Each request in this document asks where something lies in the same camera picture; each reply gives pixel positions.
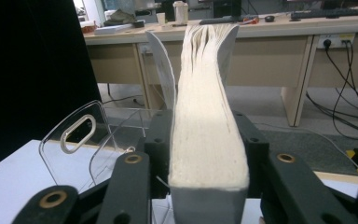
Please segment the bolt hole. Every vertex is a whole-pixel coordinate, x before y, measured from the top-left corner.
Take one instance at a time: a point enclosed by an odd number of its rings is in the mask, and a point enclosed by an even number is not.
[[[54,203],[54,202],[57,202],[60,198],[61,198],[61,195],[55,193],[53,195],[48,196],[47,199],[46,199],[46,202]]]
[[[126,159],[124,160],[124,162],[126,163],[137,163],[140,162],[142,160],[141,156],[138,155],[130,155],[128,157],[126,157]]]
[[[57,205],[60,205],[65,201],[67,194],[63,190],[55,190],[47,195],[45,195],[40,201],[39,206],[42,208],[52,208]]]
[[[295,162],[296,160],[295,157],[289,154],[279,154],[277,157],[280,161],[284,162]]]
[[[130,221],[131,221],[131,217],[126,213],[122,213],[115,217],[115,219],[113,220],[113,223],[114,224],[129,224]]]

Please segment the white table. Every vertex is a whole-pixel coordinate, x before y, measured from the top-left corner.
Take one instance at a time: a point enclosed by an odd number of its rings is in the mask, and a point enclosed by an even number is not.
[[[39,141],[32,140],[0,162],[0,223],[11,223],[37,192],[55,185],[39,155],[39,143]],[[355,181],[348,183],[343,181],[347,179],[345,175],[318,174],[318,176],[322,176],[325,185],[356,197],[358,177],[351,177]],[[174,223],[172,209],[166,216],[168,203],[169,199],[153,201],[153,210],[158,224]],[[259,206],[259,199],[247,199],[242,223],[258,223],[262,216]]]

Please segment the bottle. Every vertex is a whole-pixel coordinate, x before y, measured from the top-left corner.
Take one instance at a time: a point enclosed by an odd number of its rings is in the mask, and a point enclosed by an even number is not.
[[[178,24],[187,24],[188,21],[188,4],[182,1],[175,1],[173,3],[175,8],[175,21]]]

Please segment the keyboard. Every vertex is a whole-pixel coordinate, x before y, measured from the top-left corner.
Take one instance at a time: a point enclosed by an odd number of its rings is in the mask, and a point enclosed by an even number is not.
[[[310,18],[338,18],[347,16],[358,16],[358,9],[354,8],[336,8],[311,10],[304,12],[293,12],[292,19],[310,19]]]
[[[214,18],[214,19],[204,19],[200,21],[200,25],[207,24],[218,24],[218,23],[233,23],[237,22],[238,19],[235,17],[222,17],[222,18]]]

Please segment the desk leg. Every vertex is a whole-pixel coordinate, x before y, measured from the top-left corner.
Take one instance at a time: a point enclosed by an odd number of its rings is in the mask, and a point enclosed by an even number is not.
[[[301,64],[297,86],[294,88],[282,87],[281,89],[281,97],[290,126],[296,127],[300,122],[304,99],[310,81],[310,71],[313,65],[313,59],[318,41],[318,35],[310,35],[307,39],[307,45]]]
[[[149,97],[150,93],[149,93],[149,89],[147,88],[148,82],[147,82],[147,75],[145,69],[144,53],[141,51],[138,44],[133,44],[133,50],[136,60],[138,62],[137,67],[139,69],[139,74],[140,74],[139,79],[141,81],[142,94],[144,95],[145,108],[152,109],[153,106],[150,104],[150,97]]]
[[[162,88],[159,85],[159,79],[156,69],[151,69],[155,67],[155,63],[152,57],[152,54],[147,53],[145,49],[142,48],[143,44],[138,44],[138,58],[141,73],[142,73],[142,83],[145,96],[145,107],[147,109],[161,109],[164,104],[162,96]]]

